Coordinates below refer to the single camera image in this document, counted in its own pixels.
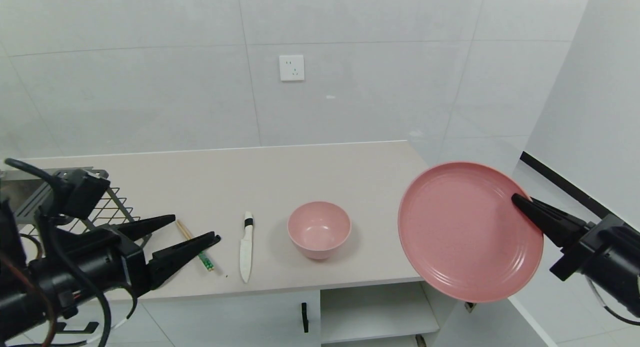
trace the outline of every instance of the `black handle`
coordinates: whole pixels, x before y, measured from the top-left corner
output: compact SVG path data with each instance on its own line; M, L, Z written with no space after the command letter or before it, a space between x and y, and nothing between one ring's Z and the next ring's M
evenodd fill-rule
M98 322L89 322L82 330L65 329L67 324L65 322L55 322L55 333L57 334L92 334L98 329Z
M309 319L307 318L307 302L302 302L302 324L304 325L304 333L309 333Z

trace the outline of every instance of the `knife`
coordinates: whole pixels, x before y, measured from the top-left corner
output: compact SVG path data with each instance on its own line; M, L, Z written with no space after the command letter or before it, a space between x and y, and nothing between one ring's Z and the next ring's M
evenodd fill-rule
M254 246L254 216L244 213L244 237L240 240L240 276L244 283L249 282L251 274L251 255Z

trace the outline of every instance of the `electrical socket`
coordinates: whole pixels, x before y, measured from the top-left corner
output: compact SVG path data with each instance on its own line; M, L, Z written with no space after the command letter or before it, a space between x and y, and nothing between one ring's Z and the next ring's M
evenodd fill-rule
M303 55L279 56L281 81L305 80L305 57Z

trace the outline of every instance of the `tiled wall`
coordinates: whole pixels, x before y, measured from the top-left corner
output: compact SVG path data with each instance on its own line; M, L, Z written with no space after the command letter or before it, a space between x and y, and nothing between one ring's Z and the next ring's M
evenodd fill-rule
M586 1L0 0L0 157L409 139L510 172Z

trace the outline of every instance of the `countertop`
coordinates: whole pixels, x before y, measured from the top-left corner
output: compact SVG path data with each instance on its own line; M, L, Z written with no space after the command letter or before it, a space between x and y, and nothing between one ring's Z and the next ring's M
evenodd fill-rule
M92 166L106 170L126 205L143 218L175 214L193 235L215 231L208 249L215 271L198 258L143 299L325 290L420 281L398 238L398 207L427 164L406 140L38 158L41 168ZM334 256L310 260L294 247L287 219L298 206L328 201L352 220L352 233ZM245 211L254 216L249 283L240 277ZM144 248L182 242L170 224ZM125 294L114 295L126 299Z

